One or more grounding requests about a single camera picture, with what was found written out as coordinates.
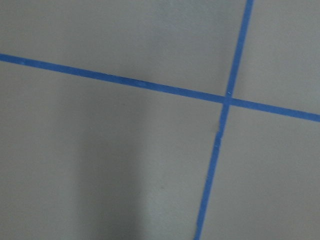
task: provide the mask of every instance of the horizontal blue line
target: horizontal blue line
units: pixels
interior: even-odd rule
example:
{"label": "horizontal blue line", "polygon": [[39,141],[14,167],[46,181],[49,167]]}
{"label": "horizontal blue line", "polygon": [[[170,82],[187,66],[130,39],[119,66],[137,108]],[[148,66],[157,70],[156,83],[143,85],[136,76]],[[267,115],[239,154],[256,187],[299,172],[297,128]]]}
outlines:
{"label": "horizontal blue line", "polygon": [[[149,90],[154,90],[154,91],[163,92],[163,93],[180,95],[180,96],[205,100],[205,101],[214,102],[214,103],[222,104],[225,99],[224,96],[215,95],[211,93],[205,93],[201,91],[194,91],[194,90],[189,90],[189,89],[180,88],[180,87],[162,85],[162,84],[157,84],[157,83],[148,82],[148,81],[131,79],[127,77],[114,76],[106,73],[95,72],[95,71],[80,69],[80,68],[71,67],[71,66],[64,66],[64,65],[49,63],[45,61],[32,60],[28,58],[12,56],[12,55],[2,54],[2,53],[0,53],[0,61],[12,63],[12,64],[24,65],[28,67],[39,68],[39,69],[50,70],[50,71],[64,73],[64,74],[71,74],[71,75],[76,75],[76,76],[85,77],[85,78],[97,79],[97,80],[102,80],[102,81],[111,82],[111,83],[123,84],[123,85],[133,86],[137,88],[149,89]],[[272,106],[272,105],[267,105],[267,104],[252,102],[252,101],[236,99],[236,98],[232,98],[230,104],[236,107],[320,122],[320,115],[315,113],[298,111],[298,110],[293,110],[289,108]]]}

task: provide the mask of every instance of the gray surface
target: gray surface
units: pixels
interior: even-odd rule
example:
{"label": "gray surface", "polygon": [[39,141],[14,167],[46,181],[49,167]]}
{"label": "gray surface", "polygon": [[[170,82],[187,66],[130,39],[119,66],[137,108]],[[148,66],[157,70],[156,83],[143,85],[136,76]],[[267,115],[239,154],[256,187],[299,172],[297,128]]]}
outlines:
{"label": "gray surface", "polygon": [[0,52],[223,95],[245,0],[2,0]]}
{"label": "gray surface", "polygon": [[232,107],[203,240],[316,240],[320,124]]}
{"label": "gray surface", "polygon": [[1,239],[192,239],[220,104],[0,72]]}
{"label": "gray surface", "polygon": [[256,0],[235,98],[320,114],[320,1]]}

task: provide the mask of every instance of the blue line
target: blue line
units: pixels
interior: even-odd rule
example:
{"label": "blue line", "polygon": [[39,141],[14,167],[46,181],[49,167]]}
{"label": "blue line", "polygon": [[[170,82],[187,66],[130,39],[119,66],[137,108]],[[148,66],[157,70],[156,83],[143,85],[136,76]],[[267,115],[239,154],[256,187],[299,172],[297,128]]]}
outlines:
{"label": "blue line", "polygon": [[201,100],[206,100],[206,101],[215,102],[215,103],[223,103],[225,99],[223,96],[219,96],[211,93],[194,91],[194,90],[189,90],[185,88],[168,86],[168,85],[153,83],[149,81],[142,81],[142,80],[127,78],[127,77],[109,75],[106,73],[90,71],[90,70],[80,69],[80,68],[71,67],[71,66],[64,66],[64,65],[49,63],[45,61],[37,61],[37,60],[28,59],[28,58],[2,54],[2,53],[0,53],[0,61],[12,63],[12,64],[24,65],[28,67],[34,67],[38,69],[55,71],[55,72],[64,73],[64,74],[71,74],[71,75],[76,75],[76,76],[85,77],[85,78],[97,79],[97,80],[102,80],[102,81],[111,82],[111,83],[128,85],[128,86],[133,86],[133,87],[142,88],[142,89],[149,89],[149,90],[154,90],[154,91],[168,93],[168,94],[180,95],[180,96],[185,96],[185,97],[194,98],[194,99],[201,99]]}
{"label": "blue line", "polygon": [[[12,56],[12,55],[2,54],[2,53],[0,53],[0,61],[12,63],[12,64],[24,65],[28,67],[39,68],[39,69],[50,70],[50,71],[64,73],[64,74],[71,74],[71,75],[76,75],[76,76],[85,77],[85,78],[97,79],[97,80],[102,80],[106,82],[118,83],[118,84],[133,86],[137,88],[144,88],[144,89],[149,89],[149,90],[163,92],[163,93],[185,96],[188,98],[200,99],[200,100],[205,100],[205,101],[214,102],[214,103],[222,104],[225,101],[224,96],[215,95],[211,93],[194,91],[194,90],[189,90],[185,88],[157,84],[157,83],[141,81],[141,80],[126,78],[126,77],[114,76],[114,75],[109,75],[101,72],[84,70],[80,68],[64,66],[64,65],[49,63],[45,61],[32,60],[28,58]],[[289,109],[289,108],[284,108],[279,106],[272,106],[272,105],[267,105],[267,104],[258,103],[258,102],[232,98],[230,105],[246,108],[246,109],[252,109],[252,110],[258,110],[258,111],[263,111],[263,112],[268,112],[273,114],[289,116],[293,118],[320,122],[320,115],[316,113],[298,111],[294,109]]]}
{"label": "blue line", "polygon": [[202,199],[201,199],[201,203],[200,203],[200,208],[199,208],[199,212],[198,212],[194,240],[199,240],[201,238],[202,230],[204,227],[206,212],[207,212],[207,208],[208,208],[208,202],[209,202],[209,198],[210,198],[210,192],[211,192],[211,188],[212,188],[213,181],[214,181],[214,176],[215,176],[215,171],[216,171],[216,167],[217,167],[221,142],[222,142],[222,138],[223,138],[224,132],[225,132],[225,127],[226,127],[226,123],[227,123],[227,119],[228,119],[232,95],[233,95],[235,85],[236,85],[240,60],[241,60],[242,52],[244,49],[244,44],[245,44],[245,40],[246,40],[246,35],[247,35],[247,30],[248,30],[248,25],[249,25],[249,21],[250,21],[251,12],[252,12],[253,3],[254,3],[254,0],[247,0],[246,4],[245,4],[245,8],[244,8],[240,32],[239,32],[239,36],[238,36],[238,40],[237,40],[237,44],[236,44],[236,48],[235,48],[235,52],[234,52],[234,57],[233,57],[233,61],[232,61],[232,67],[230,70],[228,85],[226,88],[225,98],[224,98],[224,102],[223,102],[223,106],[222,106],[222,110],[221,110],[221,114],[220,114],[220,120],[219,120],[220,126],[219,126],[218,132],[215,135],[211,159],[210,159],[210,163],[209,163],[207,177],[206,177],[204,190],[203,190],[203,194],[202,194]]}
{"label": "blue line", "polygon": [[293,110],[293,109],[284,108],[280,106],[272,106],[272,105],[257,103],[253,101],[236,99],[236,98],[233,98],[231,100],[231,105],[241,107],[241,108],[246,108],[246,109],[259,110],[259,111],[272,113],[272,114],[279,114],[279,115],[294,117],[298,119],[305,119],[305,120],[320,122],[319,114]]}

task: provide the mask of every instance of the vertical blue line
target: vertical blue line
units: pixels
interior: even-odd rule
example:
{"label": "vertical blue line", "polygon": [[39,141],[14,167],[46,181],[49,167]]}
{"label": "vertical blue line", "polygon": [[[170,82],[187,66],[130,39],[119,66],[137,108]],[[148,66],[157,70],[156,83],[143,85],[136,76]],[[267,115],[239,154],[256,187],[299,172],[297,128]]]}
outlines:
{"label": "vertical blue line", "polygon": [[224,136],[229,108],[232,100],[232,95],[235,89],[240,60],[241,60],[242,52],[244,49],[244,44],[246,40],[253,3],[254,3],[254,0],[247,0],[244,8],[240,32],[239,32],[239,36],[238,36],[238,40],[237,40],[237,44],[234,52],[234,57],[232,61],[232,67],[231,67],[230,75],[228,79],[228,85],[226,88],[225,98],[224,98],[222,110],[220,113],[219,130],[215,135],[211,159],[210,159],[208,172],[207,172],[205,185],[204,185],[204,190],[202,194],[202,199],[200,203],[200,209],[198,212],[194,240],[199,240],[201,238],[201,233],[202,233],[204,222],[205,222],[205,217],[206,217],[206,212],[207,212],[207,207],[208,207],[208,202],[210,197],[210,191],[214,181],[216,166],[217,166],[220,147],[221,147],[221,141]]}

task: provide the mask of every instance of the gray floor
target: gray floor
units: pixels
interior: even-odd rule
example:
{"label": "gray floor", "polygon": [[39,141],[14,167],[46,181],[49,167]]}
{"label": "gray floor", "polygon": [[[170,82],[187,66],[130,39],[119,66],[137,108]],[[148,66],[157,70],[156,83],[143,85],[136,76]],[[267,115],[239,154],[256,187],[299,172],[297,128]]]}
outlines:
{"label": "gray floor", "polygon": [[[245,2],[3,0],[0,53],[223,96]],[[320,114],[319,12],[255,1],[235,98]],[[193,239],[220,103],[0,73],[0,239]],[[319,141],[231,106],[201,239],[319,239]]]}

